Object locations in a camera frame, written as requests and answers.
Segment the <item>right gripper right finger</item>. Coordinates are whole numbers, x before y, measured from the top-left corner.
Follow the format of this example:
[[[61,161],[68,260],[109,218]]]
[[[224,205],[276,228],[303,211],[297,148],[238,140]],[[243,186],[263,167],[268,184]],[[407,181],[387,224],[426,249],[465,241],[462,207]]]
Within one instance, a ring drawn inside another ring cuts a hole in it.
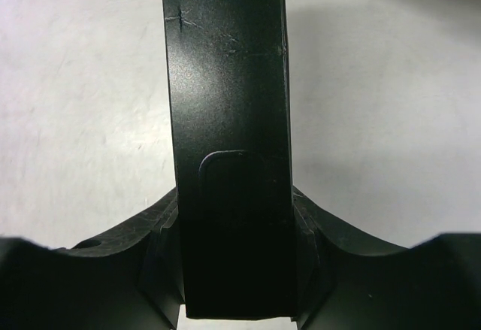
[[[478,329],[480,236],[391,244],[294,192],[299,329]]]

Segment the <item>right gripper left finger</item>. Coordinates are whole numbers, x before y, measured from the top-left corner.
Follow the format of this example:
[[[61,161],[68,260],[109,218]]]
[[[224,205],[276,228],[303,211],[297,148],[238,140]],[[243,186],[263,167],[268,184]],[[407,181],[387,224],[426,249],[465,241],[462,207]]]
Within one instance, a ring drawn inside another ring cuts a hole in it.
[[[3,329],[175,329],[184,303],[175,191],[71,249],[1,240]]]

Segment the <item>silver Rio box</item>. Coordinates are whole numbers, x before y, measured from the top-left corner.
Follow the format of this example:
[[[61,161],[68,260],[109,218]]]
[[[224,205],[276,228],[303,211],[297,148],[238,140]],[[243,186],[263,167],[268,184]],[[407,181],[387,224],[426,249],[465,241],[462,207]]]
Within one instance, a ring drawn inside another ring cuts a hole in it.
[[[162,0],[186,313],[293,317],[285,0]]]

